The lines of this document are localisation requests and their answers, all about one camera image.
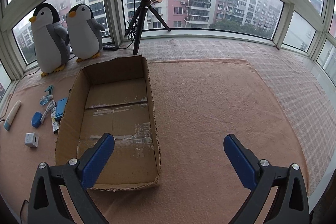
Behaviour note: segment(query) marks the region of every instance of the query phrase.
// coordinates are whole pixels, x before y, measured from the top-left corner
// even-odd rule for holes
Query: stuffed penguin
[[[65,43],[68,32],[59,22],[55,7],[39,4],[29,21],[41,76],[63,70],[70,58],[70,46]]]
[[[85,4],[72,7],[67,14],[68,37],[73,53],[78,57],[77,62],[100,56],[102,48],[103,25],[98,23],[91,8]]]

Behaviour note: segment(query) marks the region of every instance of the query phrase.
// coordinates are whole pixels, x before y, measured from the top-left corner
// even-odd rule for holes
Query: small bottle
[[[53,98],[54,98],[54,96],[52,94],[43,96],[40,100],[40,105],[41,106],[45,105],[47,102],[49,102],[49,100],[51,100]]]

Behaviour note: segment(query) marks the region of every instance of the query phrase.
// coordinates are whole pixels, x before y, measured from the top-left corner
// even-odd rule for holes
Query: penguin beak
[[[28,19],[31,23],[34,23],[36,21],[36,16],[32,16],[30,19]]]

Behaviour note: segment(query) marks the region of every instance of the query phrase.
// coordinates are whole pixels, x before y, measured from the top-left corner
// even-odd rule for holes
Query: tree
[[[252,24],[244,24],[241,25],[236,21],[230,21],[227,19],[223,19],[221,21],[215,22],[209,26],[210,29],[217,29],[217,30],[225,30],[230,32],[239,32],[239,33],[246,33],[256,35],[258,37],[265,37],[270,39],[272,37],[273,32],[259,29],[253,26]]]

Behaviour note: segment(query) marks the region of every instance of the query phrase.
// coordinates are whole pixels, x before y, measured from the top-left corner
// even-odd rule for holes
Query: penguin foot
[[[85,59],[83,59],[83,58],[77,58],[76,59],[76,62],[82,62],[82,61],[84,61]]]
[[[100,57],[100,52],[97,52],[95,55],[91,56],[91,58],[96,58],[96,57]]]
[[[64,68],[65,68],[65,64],[63,64],[60,67],[58,67],[57,69],[55,69],[54,72],[58,72],[58,71],[64,70]]]

